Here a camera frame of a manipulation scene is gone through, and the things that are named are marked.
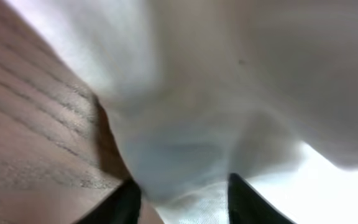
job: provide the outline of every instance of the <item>black object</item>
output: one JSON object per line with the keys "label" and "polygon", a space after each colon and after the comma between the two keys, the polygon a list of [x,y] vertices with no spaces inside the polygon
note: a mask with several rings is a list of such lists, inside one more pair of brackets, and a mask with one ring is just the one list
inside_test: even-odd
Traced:
{"label": "black object", "polygon": [[[293,224],[237,174],[229,177],[228,200],[230,224]],[[139,186],[127,180],[76,224],[136,224],[140,205]]]}

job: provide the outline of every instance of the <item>white fabric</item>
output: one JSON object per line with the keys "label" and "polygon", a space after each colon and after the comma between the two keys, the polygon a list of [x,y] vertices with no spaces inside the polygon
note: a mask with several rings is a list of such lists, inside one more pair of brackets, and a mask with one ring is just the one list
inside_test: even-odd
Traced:
{"label": "white fabric", "polygon": [[166,223],[227,223],[230,172],[297,223],[358,223],[358,0],[6,1]]}

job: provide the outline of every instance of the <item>wooden surface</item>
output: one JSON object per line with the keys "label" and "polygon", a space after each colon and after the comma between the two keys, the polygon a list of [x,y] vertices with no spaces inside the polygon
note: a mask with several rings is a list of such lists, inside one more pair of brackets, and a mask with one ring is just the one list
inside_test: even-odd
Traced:
{"label": "wooden surface", "polygon": [[71,223],[127,176],[95,96],[0,1],[0,224]]}

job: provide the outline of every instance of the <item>white cloth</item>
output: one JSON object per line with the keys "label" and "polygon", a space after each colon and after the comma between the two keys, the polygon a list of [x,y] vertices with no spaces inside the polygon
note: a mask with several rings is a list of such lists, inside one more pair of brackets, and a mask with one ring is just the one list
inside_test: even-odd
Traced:
{"label": "white cloth", "polygon": [[297,223],[358,223],[358,0],[6,1],[166,223],[227,223],[230,172]]}

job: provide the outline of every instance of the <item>wooden table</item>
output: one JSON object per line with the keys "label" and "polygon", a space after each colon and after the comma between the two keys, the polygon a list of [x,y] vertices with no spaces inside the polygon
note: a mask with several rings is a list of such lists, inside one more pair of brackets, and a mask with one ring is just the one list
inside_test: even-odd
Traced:
{"label": "wooden table", "polygon": [[0,0],[0,224],[71,223],[128,175],[96,97]]}

